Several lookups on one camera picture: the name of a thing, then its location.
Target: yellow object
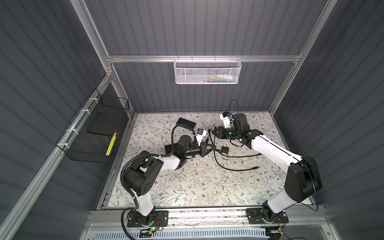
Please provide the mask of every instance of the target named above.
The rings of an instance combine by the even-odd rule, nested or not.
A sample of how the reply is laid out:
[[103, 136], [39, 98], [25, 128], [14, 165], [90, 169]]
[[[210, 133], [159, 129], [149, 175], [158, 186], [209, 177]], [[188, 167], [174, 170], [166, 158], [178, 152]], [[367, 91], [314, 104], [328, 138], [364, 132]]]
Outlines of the yellow object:
[[115, 140], [116, 140], [116, 132], [115, 132], [115, 134], [113, 134], [111, 142], [109, 143], [109, 147], [108, 147], [107, 154], [106, 154], [107, 156], [109, 156], [111, 154], [112, 147], [113, 147]]

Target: floral tablecloth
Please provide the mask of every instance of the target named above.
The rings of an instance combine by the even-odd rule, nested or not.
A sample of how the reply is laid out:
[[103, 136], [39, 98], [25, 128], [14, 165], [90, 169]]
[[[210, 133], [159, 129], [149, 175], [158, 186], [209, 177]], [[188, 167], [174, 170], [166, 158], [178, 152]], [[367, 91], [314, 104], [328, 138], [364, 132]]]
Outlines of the floral tablecloth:
[[[251, 129], [258, 129], [275, 143], [284, 147], [276, 126], [268, 112], [244, 113]], [[177, 120], [182, 117], [196, 122], [196, 129], [214, 129], [222, 126], [219, 113], [169, 113], [138, 114], [128, 143], [122, 166], [141, 151], [164, 154], [164, 145], [170, 144], [170, 133]], [[182, 127], [175, 130], [174, 140], [181, 135], [192, 133]], [[228, 140], [216, 139], [216, 146], [230, 148], [229, 155], [254, 155], [252, 149], [235, 147]], [[178, 170], [160, 172], [151, 189], [151, 196], [156, 206], [224, 206], [262, 204], [283, 189], [285, 173], [271, 160], [264, 156], [246, 158], [222, 158], [216, 153], [219, 163], [230, 169], [247, 169], [259, 166], [259, 169], [233, 172], [217, 165], [213, 153], [205, 157], [196, 156], [187, 160]], [[109, 207], [134, 206], [132, 197], [117, 177]]]

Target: item in white basket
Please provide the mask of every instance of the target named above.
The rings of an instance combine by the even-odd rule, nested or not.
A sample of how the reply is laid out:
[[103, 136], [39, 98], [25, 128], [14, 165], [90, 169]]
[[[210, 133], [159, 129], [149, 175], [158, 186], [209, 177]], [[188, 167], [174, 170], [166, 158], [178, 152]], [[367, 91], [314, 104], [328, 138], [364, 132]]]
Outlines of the item in white basket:
[[229, 80], [231, 82], [233, 82], [233, 81], [236, 82], [237, 81], [237, 76], [235, 76], [235, 75], [221, 74], [221, 75], [217, 75], [217, 77]]

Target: gray wall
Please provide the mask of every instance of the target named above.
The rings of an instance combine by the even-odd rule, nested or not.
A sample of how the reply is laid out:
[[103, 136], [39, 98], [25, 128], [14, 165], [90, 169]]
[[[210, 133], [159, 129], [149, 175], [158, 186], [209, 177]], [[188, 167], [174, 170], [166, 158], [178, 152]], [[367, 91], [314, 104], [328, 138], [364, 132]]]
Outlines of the gray wall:
[[[109, 55], [297, 54], [324, 2], [86, 0]], [[136, 112], [221, 111], [233, 98], [252, 111], [269, 109], [289, 63], [244, 63], [238, 84], [198, 86], [176, 85], [171, 64], [115, 67]]]
[[275, 114], [343, 239], [382, 239], [384, 1], [339, 1]]
[[[2, 222], [105, 72], [69, 1], [0, 1], [0, 62]], [[78, 237], [109, 167], [64, 159], [14, 239]]]

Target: black mounting plate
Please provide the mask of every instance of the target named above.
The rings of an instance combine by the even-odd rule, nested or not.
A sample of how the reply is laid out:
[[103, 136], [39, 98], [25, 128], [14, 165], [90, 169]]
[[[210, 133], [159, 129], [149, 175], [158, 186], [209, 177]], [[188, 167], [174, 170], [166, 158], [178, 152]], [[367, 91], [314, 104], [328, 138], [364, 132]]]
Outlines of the black mounting plate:
[[265, 223], [288, 223], [287, 214], [284, 212], [283, 217], [274, 219], [272, 222], [266, 222], [261, 215], [261, 208], [246, 209], [245, 213], [248, 216], [249, 224], [265, 224]]
[[[128, 223], [127, 227], [144, 227], [142, 226], [141, 220], [137, 216], [137, 212], [135, 210], [132, 210], [128, 213]], [[160, 227], [166, 227], [168, 225], [168, 211], [155, 211], [155, 220], [152, 223], [151, 227], [157, 227], [157, 220], [156, 218], [160, 218], [163, 221], [159, 221]]]

